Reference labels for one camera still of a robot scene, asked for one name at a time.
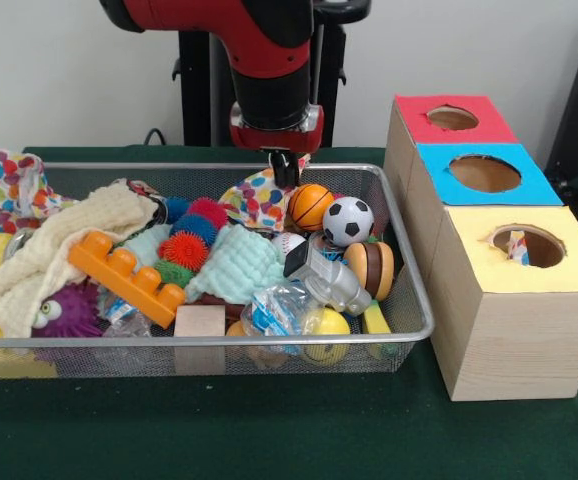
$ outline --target blue box top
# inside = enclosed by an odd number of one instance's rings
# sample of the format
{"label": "blue box top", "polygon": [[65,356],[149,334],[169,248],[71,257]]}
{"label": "blue box top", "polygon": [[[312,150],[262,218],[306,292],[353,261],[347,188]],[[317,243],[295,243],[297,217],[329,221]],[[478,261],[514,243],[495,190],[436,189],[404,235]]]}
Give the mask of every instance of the blue box top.
{"label": "blue box top", "polygon": [[522,145],[418,145],[418,151],[447,205],[562,205]]}

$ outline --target red spiky ball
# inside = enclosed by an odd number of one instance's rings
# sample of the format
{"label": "red spiky ball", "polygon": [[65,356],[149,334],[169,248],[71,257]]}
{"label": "red spiky ball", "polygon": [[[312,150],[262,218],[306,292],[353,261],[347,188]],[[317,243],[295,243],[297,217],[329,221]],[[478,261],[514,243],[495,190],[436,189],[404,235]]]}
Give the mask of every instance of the red spiky ball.
{"label": "red spiky ball", "polygon": [[195,200],[187,213],[201,215],[213,223],[216,230],[220,230],[227,224],[227,212],[222,205],[211,198],[203,197]]}
{"label": "red spiky ball", "polygon": [[209,251],[198,235],[178,232],[160,244],[158,255],[168,262],[198,272],[207,260]]}

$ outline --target polka dot fabric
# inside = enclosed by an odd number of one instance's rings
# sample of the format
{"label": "polka dot fabric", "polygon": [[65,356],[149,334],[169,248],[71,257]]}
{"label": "polka dot fabric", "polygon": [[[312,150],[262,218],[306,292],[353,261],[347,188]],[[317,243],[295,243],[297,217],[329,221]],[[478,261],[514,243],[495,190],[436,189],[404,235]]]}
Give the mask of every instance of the polka dot fabric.
{"label": "polka dot fabric", "polygon": [[[310,159],[310,155],[305,155],[299,160],[300,173]],[[284,230],[289,198],[294,190],[278,188],[273,170],[267,168],[227,190],[219,203],[234,222],[247,228],[280,233]]]}
{"label": "polka dot fabric", "polygon": [[47,185],[40,157],[0,150],[0,232],[38,228],[42,220],[74,202]]}

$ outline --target orange building block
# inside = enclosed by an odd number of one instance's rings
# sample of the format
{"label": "orange building block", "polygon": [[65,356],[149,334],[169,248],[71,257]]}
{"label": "orange building block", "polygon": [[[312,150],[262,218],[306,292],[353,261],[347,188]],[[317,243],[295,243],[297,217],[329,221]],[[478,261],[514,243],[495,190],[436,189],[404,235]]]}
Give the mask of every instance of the orange building block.
{"label": "orange building block", "polygon": [[176,309],[185,302],[182,288],[168,283],[157,291],[160,274],[142,267],[133,275],[136,257],[123,248],[111,255],[111,239],[102,232],[91,232],[69,251],[69,263],[140,310],[146,317],[167,328],[176,317]]}

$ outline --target cream towel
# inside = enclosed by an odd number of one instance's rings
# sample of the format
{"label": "cream towel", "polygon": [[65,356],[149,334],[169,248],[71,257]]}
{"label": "cream towel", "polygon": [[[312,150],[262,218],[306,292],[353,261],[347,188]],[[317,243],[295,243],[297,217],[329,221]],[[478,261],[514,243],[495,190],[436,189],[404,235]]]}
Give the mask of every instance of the cream towel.
{"label": "cream towel", "polygon": [[25,246],[0,266],[0,328],[5,337],[31,336],[42,301],[84,279],[67,262],[71,246],[92,230],[121,241],[143,228],[156,204],[124,185],[102,187],[86,200],[49,217]]}

